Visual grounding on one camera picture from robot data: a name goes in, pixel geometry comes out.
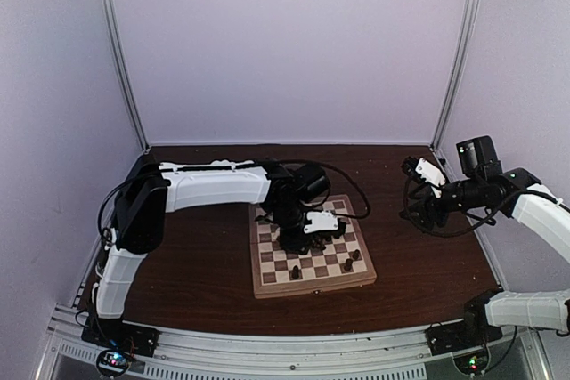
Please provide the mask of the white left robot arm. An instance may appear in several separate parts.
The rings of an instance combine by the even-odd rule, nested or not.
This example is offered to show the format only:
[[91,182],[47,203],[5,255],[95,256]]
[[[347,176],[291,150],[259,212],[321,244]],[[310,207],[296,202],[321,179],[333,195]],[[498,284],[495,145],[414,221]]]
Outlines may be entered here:
[[310,205],[329,190],[326,173],[315,163],[292,169],[273,159],[207,165],[139,160],[110,193],[112,218],[100,230],[107,259],[93,292],[94,334],[110,348],[127,341],[127,327],[119,322],[126,297],[142,261],[163,240],[166,214],[197,206],[259,205],[277,225],[281,248],[304,254],[319,234],[341,229],[333,213]]

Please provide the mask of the dark chess pawn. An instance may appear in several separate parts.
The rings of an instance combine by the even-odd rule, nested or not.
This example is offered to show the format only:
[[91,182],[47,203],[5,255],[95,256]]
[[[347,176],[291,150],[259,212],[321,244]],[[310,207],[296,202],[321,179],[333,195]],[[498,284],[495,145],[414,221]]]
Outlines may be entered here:
[[353,267],[353,259],[352,258],[347,258],[344,262],[344,266],[343,269],[344,271],[351,271]]

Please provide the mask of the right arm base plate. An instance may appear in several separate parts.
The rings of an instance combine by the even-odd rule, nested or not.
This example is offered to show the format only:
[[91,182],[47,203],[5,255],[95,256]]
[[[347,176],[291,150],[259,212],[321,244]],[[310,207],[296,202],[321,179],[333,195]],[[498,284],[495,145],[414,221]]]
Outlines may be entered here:
[[432,325],[425,335],[433,356],[481,347],[503,337],[500,327],[473,329],[465,321]]

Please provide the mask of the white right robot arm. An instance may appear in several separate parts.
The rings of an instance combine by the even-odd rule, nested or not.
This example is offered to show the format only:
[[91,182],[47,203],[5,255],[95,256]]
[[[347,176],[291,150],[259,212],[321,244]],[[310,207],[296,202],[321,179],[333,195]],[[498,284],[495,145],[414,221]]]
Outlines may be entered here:
[[569,334],[569,205],[524,168],[503,170],[490,136],[456,145],[463,179],[406,158],[403,219],[437,238],[475,232],[505,289],[466,303],[456,336],[472,346],[493,327]]

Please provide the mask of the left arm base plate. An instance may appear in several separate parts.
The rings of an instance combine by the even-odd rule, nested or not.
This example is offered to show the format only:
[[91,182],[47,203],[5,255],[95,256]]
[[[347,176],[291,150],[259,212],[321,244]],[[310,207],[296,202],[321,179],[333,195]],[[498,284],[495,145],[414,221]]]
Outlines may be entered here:
[[90,344],[120,350],[135,356],[152,357],[156,350],[159,331],[151,327],[140,327],[120,321],[93,324],[85,327],[81,339]]

